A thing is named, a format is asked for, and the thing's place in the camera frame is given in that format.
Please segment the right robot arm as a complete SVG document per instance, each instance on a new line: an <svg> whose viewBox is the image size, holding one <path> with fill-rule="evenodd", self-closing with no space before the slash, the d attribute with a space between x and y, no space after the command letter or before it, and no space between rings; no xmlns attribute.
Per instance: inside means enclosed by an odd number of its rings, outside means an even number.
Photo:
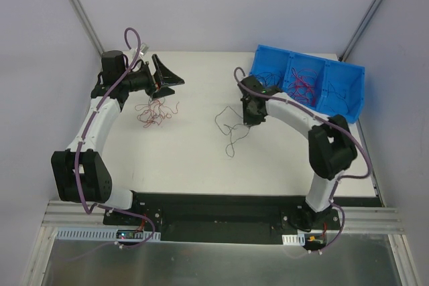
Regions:
<svg viewBox="0 0 429 286"><path fill-rule="evenodd" d="M242 92L243 120L256 126L266 117L277 119L303 135L308 142L308 160L313 171L309 192L301 208L289 219L302 230L318 228L332 209L332 199L344 172L357 158L357 140L341 115L324 119L296 102L279 88L269 88L254 76L238 81Z"/></svg>

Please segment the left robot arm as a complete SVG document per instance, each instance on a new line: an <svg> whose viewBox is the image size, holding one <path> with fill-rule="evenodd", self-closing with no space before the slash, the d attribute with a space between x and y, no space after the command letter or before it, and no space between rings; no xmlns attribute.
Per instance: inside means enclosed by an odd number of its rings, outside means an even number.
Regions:
<svg viewBox="0 0 429 286"><path fill-rule="evenodd" d="M59 198L65 202L119 209L128 225L141 219L141 208L133 203L133 192L113 183L102 154L113 123L131 92L144 91L150 98L173 95L173 86L185 81L152 55L149 62L129 62L124 52L111 50L101 56L101 72L90 97L87 116L77 136L63 151L55 151L51 165Z"/></svg>

